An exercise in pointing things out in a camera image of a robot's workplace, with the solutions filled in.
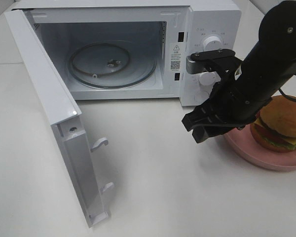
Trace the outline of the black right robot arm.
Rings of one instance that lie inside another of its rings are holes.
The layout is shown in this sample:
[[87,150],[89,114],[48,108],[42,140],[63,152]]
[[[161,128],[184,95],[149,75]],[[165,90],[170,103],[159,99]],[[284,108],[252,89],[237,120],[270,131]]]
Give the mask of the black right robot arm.
[[183,117],[195,141],[243,129],[296,74],[296,0],[285,0],[265,14],[259,40],[244,60],[230,49],[196,52],[187,57],[186,69],[191,75],[216,72],[221,79],[209,98]]

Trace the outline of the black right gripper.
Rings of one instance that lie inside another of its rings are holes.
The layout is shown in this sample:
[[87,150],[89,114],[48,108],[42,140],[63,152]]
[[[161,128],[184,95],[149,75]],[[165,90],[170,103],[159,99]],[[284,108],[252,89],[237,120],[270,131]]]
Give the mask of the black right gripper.
[[182,119],[186,130],[193,130],[196,143],[228,133],[233,126],[252,123],[270,101],[270,83],[266,81],[233,81],[214,89],[209,99]]

